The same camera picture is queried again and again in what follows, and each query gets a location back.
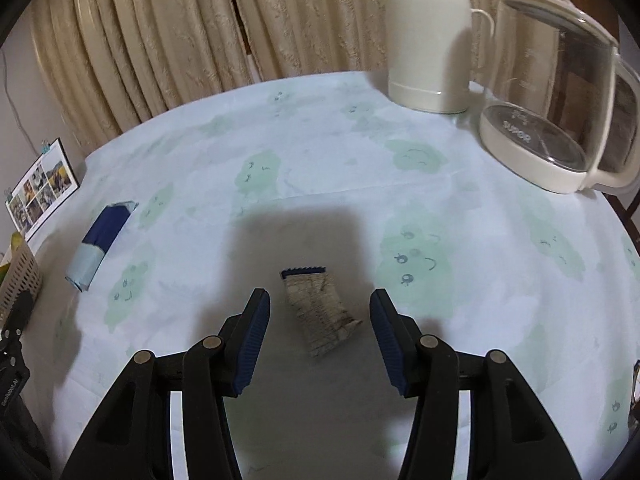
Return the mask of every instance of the glass kettle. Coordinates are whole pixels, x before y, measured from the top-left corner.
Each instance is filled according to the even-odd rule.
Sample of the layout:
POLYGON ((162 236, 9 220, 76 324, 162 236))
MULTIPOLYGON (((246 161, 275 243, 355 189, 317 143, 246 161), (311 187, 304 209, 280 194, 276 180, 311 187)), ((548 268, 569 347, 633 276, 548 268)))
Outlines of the glass kettle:
POLYGON ((640 173, 640 78, 569 0, 495 0, 480 137, 511 171, 557 193, 628 191, 640 173))

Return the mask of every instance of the electric kettle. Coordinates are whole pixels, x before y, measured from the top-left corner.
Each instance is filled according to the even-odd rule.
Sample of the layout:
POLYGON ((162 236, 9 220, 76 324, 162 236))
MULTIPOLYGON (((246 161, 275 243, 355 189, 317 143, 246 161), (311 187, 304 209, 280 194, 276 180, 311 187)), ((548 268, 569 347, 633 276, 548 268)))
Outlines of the electric kettle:
POLYGON ((443 114, 469 106, 469 0, 385 0, 388 94, 396 104, 443 114))
POLYGON ((511 171, 556 193, 627 192, 640 173, 640 78, 570 0, 494 0, 480 137, 511 171))

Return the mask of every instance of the kettle handle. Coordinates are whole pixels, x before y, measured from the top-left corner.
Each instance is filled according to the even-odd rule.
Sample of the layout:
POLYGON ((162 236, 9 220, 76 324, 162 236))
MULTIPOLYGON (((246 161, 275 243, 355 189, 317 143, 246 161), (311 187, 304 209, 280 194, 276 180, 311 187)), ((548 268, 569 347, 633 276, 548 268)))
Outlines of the kettle handle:
POLYGON ((616 54, 616 74, 629 85, 636 98, 636 134, 622 170, 617 173, 596 170, 583 187, 601 184, 610 188, 623 188, 632 184, 640 174, 640 76, 620 57, 620 54, 616 54))

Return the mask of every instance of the photo collage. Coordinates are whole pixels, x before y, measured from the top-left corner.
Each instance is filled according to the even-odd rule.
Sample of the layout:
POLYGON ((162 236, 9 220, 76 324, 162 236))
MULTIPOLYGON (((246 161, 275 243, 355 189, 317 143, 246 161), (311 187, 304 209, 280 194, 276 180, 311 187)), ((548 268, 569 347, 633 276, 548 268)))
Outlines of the photo collage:
POLYGON ((25 175, 8 203, 14 223, 23 236, 75 184, 62 147, 59 141, 56 143, 58 145, 42 155, 30 173, 25 175))

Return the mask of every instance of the table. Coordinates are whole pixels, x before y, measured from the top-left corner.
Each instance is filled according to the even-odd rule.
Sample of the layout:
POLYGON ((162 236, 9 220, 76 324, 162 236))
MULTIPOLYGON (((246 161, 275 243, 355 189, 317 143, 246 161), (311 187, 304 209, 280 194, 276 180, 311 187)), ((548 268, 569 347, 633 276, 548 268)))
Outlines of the table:
MULTIPOLYGON (((242 88, 87 158, 81 188, 31 243, 46 279, 23 337, 23 395, 57 469, 135 351, 184 351, 264 287, 271 322, 255 375, 226 401, 244 477, 396 478, 415 401, 388 382, 368 321, 383 286, 456 350, 506 351, 583 477, 606 470, 626 442, 640 354, 630 239, 600 193, 546 192, 485 152, 479 87, 466 113, 438 116, 391 103, 384 81, 338 73, 242 88), (140 206, 89 291, 74 292, 63 279, 73 252, 101 209, 125 200, 140 206), (279 277, 299 266, 326 266, 365 320, 322 358, 306 354, 279 277)), ((180 427, 174 403, 178 480, 180 427)), ((455 480, 468 431, 463 397, 455 480)))

